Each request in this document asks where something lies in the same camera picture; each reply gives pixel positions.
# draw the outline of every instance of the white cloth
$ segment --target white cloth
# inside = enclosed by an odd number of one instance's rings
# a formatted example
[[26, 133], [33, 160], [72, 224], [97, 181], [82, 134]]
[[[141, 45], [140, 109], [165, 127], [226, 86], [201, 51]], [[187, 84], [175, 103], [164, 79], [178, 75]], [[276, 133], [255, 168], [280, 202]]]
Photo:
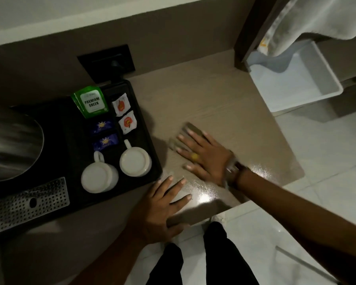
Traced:
[[278, 56], [302, 33], [356, 37], [356, 0], [290, 0], [266, 32], [258, 51]]

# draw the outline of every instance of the drip tray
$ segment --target drip tray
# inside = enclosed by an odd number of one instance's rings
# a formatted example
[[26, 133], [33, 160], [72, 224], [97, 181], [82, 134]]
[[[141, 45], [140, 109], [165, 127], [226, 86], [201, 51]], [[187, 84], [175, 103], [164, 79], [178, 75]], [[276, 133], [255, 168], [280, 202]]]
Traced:
[[0, 199], [0, 232], [69, 204], [65, 177], [7, 196]]

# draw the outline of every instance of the person's left hand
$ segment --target person's left hand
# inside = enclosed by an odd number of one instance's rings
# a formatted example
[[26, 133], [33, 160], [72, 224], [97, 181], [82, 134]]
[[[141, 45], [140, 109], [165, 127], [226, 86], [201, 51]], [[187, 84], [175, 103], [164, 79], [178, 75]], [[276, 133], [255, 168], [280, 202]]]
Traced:
[[167, 192], [172, 180], [170, 176], [164, 182], [157, 181], [133, 209], [125, 228], [128, 236], [140, 240], [144, 245], [168, 242], [190, 226], [181, 223], [167, 228], [166, 220], [192, 198], [189, 194], [171, 203], [186, 182], [186, 179], [182, 179]]

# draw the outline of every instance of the finger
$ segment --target finger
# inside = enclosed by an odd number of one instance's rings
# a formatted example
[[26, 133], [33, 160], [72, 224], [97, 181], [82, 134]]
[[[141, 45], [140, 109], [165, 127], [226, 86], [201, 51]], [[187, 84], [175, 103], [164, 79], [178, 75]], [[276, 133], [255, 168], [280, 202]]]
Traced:
[[154, 198], [161, 199], [165, 195], [165, 192], [169, 188], [172, 181], [173, 176], [167, 177], [165, 181], [162, 182], [161, 185], [158, 187], [156, 193], [154, 194]]
[[155, 192], [157, 191], [158, 187], [161, 185], [161, 183], [162, 183], [162, 180], [161, 180], [161, 179], [157, 180], [157, 181], [152, 185], [152, 187], [150, 187], [150, 189], [149, 189], [149, 191], [148, 191], [148, 193], [147, 193], [147, 196], [150, 197], [150, 198], [152, 198], [152, 197], [154, 196]]
[[167, 203], [170, 203], [176, 197], [176, 195], [182, 189], [186, 181], [187, 180], [183, 178], [182, 180], [180, 180], [180, 182], [178, 182], [177, 184], [175, 184], [173, 187], [170, 188], [169, 192], [167, 192], [164, 197]]
[[210, 134], [208, 134], [206, 131], [202, 131], [204, 137], [207, 138], [207, 140], [211, 143], [211, 145], [214, 146], [219, 146], [220, 144], [214, 139], [213, 136], [211, 136]]
[[206, 139], [204, 139], [202, 136], [199, 136], [197, 133], [190, 130], [189, 128], [186, 128], [186, 131], [191, 136], [191, 138], [193, 138], [202, 147], [208, 147], [210, 145], [210, 143]]
[[186, 228], [189, 228], [190, 224], [187, 223], [180, 223], [178, 225], [172, 226], [167, 230], [167, 234], [169, 237], [169, 240], [171, 240], [173, 237], [177, 236], [178, 234], [182, 233], [183, 230]]
[[187, 171], [190, 171], [191, 173], [193, 173], [194, 175], [196, 175], [197, 177], [199, 177], [200, 179], [202, 179], [204, 181], [211, 180], [210, 173], [208, 173], [206, 170], [203, 169], [202, 166], [200, 166], [198, 164], [187, 164], [187, 165], [185, 165], [185, 169]]
[[181, 210], [184, 206], [187, 205], [188, 202], [190, 202], [191, 199], [192, 199], [192, 195], [189, 194], [179, 199], [178, 201], [170, 203], [169, 216], [173, 216], [176, 212]]
[[190, 160], [191, 162], [203, 164], [202, 158], [197, 153], [189, 152], [182, 148], [177, 148], [176, 151], [178, 152], [178, 154]]
[[182, 134], [179, 134], [177, 137], [182, 143], [186, 144], [187, 147], [189, 147], [191, 150], [193, 150], [195, 153], [200, 153], [203, 150], [202, 146], [199, 146], [198, 143], [196, 143], [193, 140], [190, 140], [189, 138], [186, 138]]

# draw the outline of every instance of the red logo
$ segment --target red logo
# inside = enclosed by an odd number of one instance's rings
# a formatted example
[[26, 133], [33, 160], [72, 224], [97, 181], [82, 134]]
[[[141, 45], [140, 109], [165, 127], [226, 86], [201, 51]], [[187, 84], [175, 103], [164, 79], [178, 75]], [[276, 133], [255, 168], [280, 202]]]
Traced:
[[133, 122], [133, 120], [131, 117], [126, 117], [124, 119], [124, 126], [129, 128], [131, 126], [132, 122]]
[[119, 109], [119, 111], [121, 112], [122, 110], [124, 110], [124, 108], [125, 108], [124, 101], [120, 101], [119, 105], [117, 105], [117, 109]]

